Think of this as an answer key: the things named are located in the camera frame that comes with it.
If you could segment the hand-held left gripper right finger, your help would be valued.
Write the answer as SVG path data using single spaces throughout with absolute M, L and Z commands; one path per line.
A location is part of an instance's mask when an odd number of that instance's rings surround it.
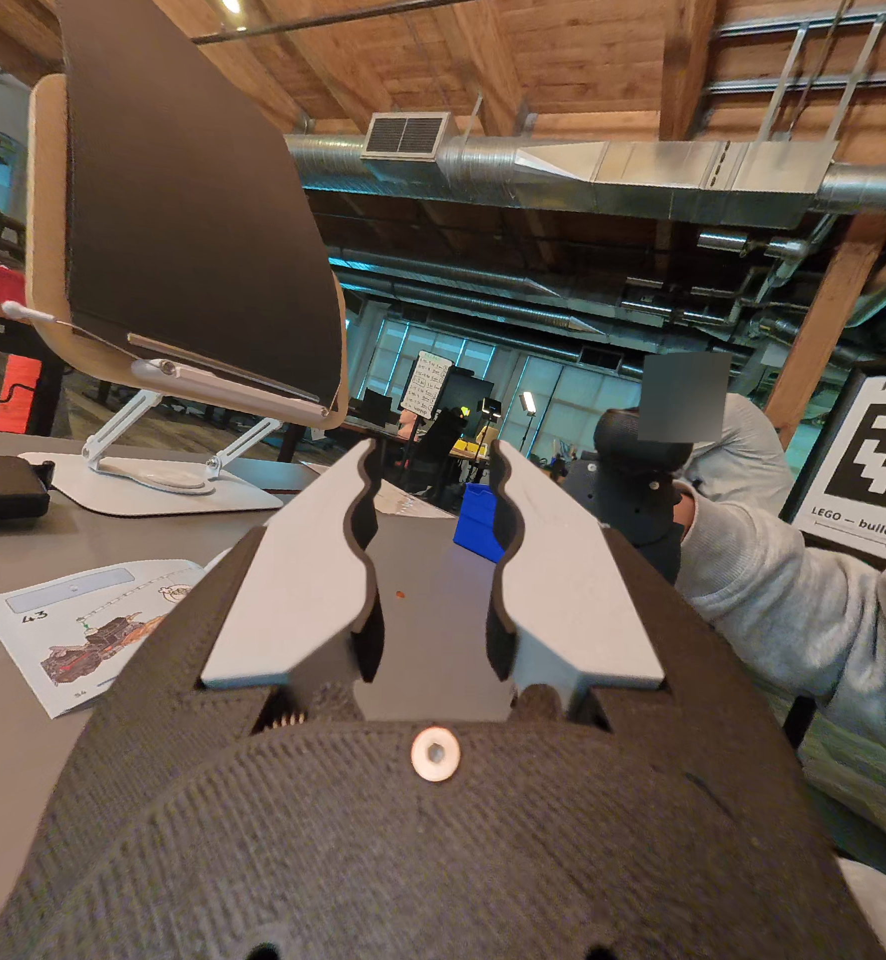
M 486 628 L 497 678 L 554 691 L 572 713 L 596 688 L 657 690 L 665 670 L 604 527 L 519 450 L 496 440 L 497 562 Z

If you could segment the wooden post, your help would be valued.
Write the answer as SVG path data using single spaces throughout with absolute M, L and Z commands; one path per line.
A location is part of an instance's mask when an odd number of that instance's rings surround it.
M 763 410 L 783 450 L 793 439 L 885 241 L 886 215 L 853 217 L 824 273 Z

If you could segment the person's right forearm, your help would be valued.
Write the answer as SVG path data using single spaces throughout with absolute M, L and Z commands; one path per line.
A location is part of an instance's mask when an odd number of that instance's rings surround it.
M 689 605 L 774 686 L 838 716 L 886 721 L 883 573 L 806 546 L 764 510 L 675 487 L 685 529 L 676 585 Z

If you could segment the white paper sheet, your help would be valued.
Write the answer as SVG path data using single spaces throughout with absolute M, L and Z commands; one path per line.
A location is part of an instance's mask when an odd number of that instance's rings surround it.
M 383 479 L 374 496 L 376 510 L 386 516 L 416 519 L 453 520 L 455 514 L 433 506 L 424 498 L 408 493 Z

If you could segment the framed marker sign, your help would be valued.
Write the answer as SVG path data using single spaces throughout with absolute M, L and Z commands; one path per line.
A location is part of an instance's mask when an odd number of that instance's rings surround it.
M 780 518 L 807 546 L 886 569 L 886 360 L 851 369 Z

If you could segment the blue plastic bin white tag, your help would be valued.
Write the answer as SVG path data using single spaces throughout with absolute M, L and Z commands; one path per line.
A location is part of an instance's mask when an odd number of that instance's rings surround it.
M 485 484 L 467 483 L 464 486 L 453 542 L 474 555 L 497 563 L 504 555 L 494 523 L 497 497 Z

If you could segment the lego instruction booklet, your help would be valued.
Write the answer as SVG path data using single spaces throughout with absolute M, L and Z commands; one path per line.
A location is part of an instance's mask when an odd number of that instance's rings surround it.
M 215 564 L 131 560 L 0 593 L 0 642 L 47 716 L 72 714 L 110 689 Z

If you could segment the white grid board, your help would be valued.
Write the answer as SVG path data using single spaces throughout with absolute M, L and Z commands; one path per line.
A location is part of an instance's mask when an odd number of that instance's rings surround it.
M 449 358 L 420 350 L 402 391 L 401 411 L 432 421 L 452 368 Z

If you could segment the black charger box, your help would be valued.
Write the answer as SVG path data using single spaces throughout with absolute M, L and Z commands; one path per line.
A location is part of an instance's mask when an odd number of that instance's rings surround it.
M 33 464 L 0 455 L 0 524 L 34 522 L 48 513 L 55 467 L 51 459 Z

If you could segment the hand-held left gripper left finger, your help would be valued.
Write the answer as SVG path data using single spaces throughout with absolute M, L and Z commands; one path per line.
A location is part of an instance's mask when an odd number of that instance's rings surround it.
M 265 523 L 201 682 L 210 690 L 370 684 L 385 625 L 366 549 L 383 444 L 366 438 Z

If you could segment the black monitor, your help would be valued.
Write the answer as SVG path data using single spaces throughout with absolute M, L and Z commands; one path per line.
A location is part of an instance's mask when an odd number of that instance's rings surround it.
M 477 409 L 479 403 L 492 396 L 494 387 L 495 384 L 491 380 L 454 370 L 450 373 L 442 391 L 440 409 L 461 412 L 465 408 L 467 413 L 463 417 L 462 431 L 464 436 L 468 436 L 470 431 L 478 427 L 481 422 L 482 414 Z

